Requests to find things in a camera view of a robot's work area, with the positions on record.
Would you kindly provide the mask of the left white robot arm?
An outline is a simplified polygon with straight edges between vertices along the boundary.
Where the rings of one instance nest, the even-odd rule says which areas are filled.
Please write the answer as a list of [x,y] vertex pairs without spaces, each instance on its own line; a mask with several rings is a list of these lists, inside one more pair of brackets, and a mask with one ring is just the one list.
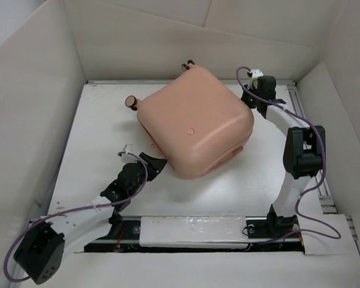
[[35,284],[48,281],[59,269],[68,246],[86,236],[96,225],[109,238],[121,233],[120,213],[164,169],[167,160],[145,153],[127,155],[127,163],[105,190],[87,206],[72,208],[40,218],[15,240],[14,261]]

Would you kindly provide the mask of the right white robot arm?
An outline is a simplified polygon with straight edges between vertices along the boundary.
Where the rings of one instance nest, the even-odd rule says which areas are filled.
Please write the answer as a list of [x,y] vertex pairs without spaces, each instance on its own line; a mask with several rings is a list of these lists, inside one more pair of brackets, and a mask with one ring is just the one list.
[[265,219],[248,219],[243,233],[250,239],[279,238],[298,223],[296,205],[307,185],[323,168],[323,149],[319,138],[325,139],[325,129],[317,132],[300,116],[276,97],[276,79],[272,76],[248,74],[250,83],[244,85],[241,100],[273,123],[286,137],[283,167],[286,171],[280,192]]

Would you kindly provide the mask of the pink hard-shell suitcase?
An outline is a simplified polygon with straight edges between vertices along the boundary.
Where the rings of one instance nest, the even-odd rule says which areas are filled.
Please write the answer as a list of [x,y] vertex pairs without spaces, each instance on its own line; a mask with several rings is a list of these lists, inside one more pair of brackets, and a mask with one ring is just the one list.
[[254,127],[250,108],[207,69],[189,60],[178,78],[125,105],[153,146],[184,179],[205,176],[235,158]]

